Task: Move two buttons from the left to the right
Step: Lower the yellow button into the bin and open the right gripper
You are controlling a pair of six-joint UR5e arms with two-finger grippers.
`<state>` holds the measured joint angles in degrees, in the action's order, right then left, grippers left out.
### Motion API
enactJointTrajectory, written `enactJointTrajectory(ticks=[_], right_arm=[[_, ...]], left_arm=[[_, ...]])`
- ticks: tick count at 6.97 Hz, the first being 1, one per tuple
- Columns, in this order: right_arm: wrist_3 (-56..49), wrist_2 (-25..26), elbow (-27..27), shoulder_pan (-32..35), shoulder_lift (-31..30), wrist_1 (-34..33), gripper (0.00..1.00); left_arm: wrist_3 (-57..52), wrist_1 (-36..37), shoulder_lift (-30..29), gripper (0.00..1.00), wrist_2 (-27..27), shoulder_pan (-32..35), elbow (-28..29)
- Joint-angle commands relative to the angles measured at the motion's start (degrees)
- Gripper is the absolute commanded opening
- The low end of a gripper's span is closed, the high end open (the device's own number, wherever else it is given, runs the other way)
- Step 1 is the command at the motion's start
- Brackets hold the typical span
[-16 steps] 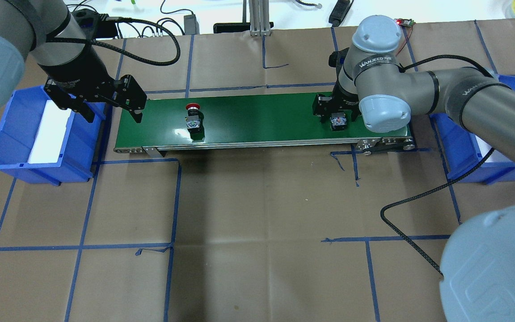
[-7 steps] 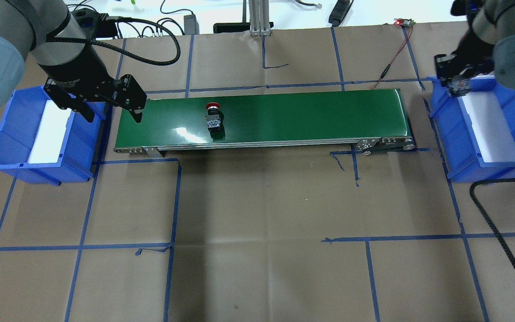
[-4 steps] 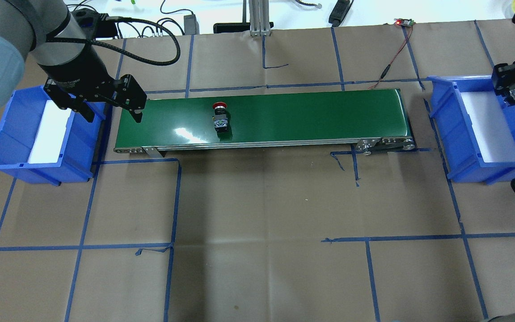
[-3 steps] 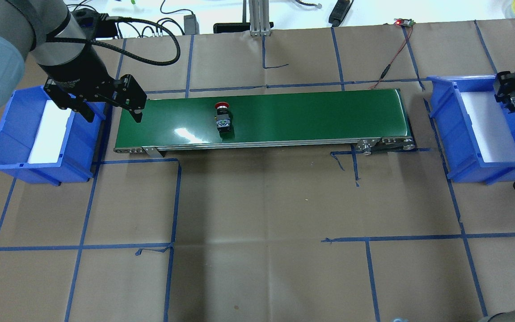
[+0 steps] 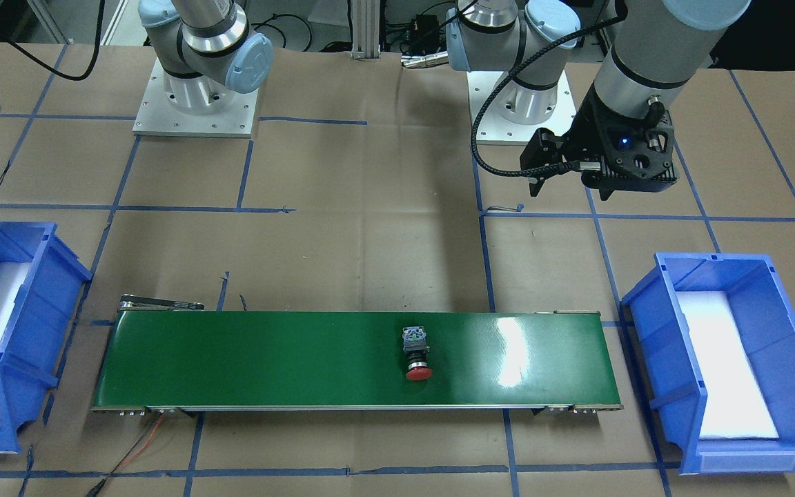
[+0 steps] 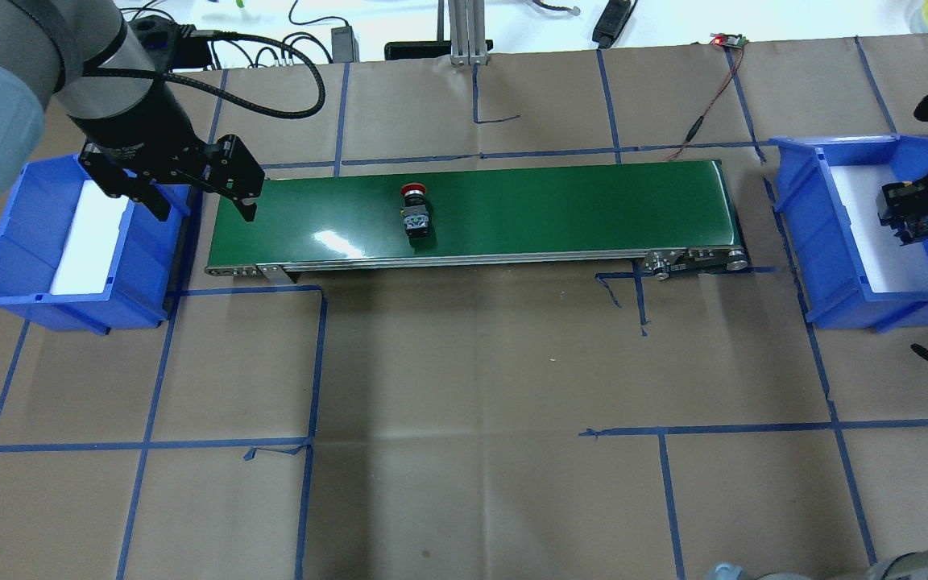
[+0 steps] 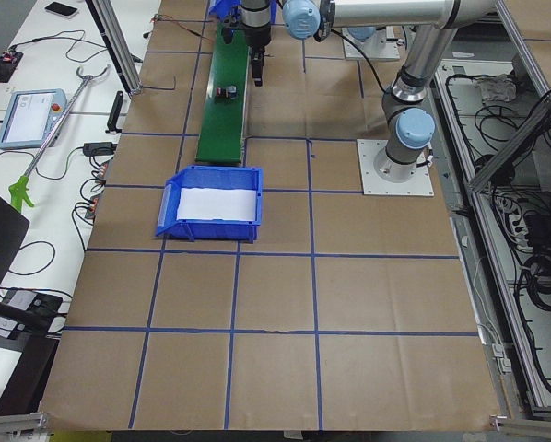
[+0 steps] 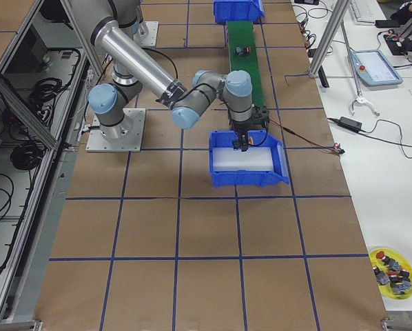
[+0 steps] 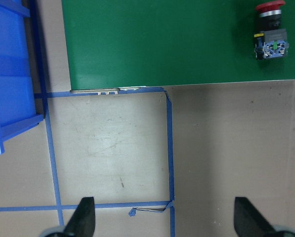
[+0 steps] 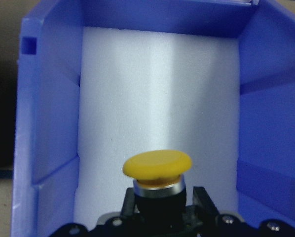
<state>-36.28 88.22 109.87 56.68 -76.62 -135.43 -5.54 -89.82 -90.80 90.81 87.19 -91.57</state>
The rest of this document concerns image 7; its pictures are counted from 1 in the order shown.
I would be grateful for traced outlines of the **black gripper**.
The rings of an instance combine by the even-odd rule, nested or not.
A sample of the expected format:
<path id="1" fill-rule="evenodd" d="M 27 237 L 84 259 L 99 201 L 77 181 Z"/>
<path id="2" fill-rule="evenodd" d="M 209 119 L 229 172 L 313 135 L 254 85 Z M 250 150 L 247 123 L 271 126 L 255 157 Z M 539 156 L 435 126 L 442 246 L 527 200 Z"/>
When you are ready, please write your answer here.
<path id="1" fill-rule="evenodd" d="M 252 80 L 256 87 L 263 85 L 264 47 L 271 41 L 271 23 L 252 26 L 241 16 L 226 16 L 222 20 L 222 38 L 226 44 L 231 44 L 234 32 L 242 31 L 246 44 L 251 48 Z"/>

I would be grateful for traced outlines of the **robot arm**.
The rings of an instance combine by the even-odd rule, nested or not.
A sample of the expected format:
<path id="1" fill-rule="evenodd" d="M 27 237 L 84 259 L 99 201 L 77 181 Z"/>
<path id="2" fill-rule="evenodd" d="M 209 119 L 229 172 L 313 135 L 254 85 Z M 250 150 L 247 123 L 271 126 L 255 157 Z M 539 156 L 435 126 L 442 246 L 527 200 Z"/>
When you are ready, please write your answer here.
<path id="1" fill-rule="evenodd" d="M 365 51 L 381 50 L 386 44 L 385 27 L 349 27 L 346 29 L 349 35 L 354 39 L 356 45 Z"/>
<path id="2" fill-rule="evenodd" d="M 361 56 L 368 64 L 406 59 L 394 81 L 381 91 L 382 106 L 393 140 L 382 159 L 389 161 L 396 179 L 415 165 L 407 142 L 399 134 L 395 113 L 416 107 L 441 56 L 456 31 L 482 18 L 495 7 L 492 1 L 213 1 L 209 13 L 220 25 L 225 43 L 241 32 L 249 50 L 253 83 L 263 83 L 265 49 L 272 26 L 281 17 L 292 38 L 322 42 L 336 35 L 345 56 Z"/>

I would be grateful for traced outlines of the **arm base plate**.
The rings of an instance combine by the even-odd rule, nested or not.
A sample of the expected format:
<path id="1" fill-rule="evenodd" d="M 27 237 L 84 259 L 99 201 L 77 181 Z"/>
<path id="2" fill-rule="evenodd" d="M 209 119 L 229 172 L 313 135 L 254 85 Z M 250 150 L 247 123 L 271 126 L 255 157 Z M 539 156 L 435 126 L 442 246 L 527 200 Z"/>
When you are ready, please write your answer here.
<path id="1" fill-rule="evenodd" d="M 390 160 L 386 140 L 358 139 L 363 194 L 367 196 L 433 197 L 429 165 L 423 153 L 411 165 Z"/>
<path id="2" fill-rule="evenodd" d="M 342 32 L 371 61 L 390 62 L 400 59 L 398 39 L 395 37 L 392 27 L 342 28 Z"/>

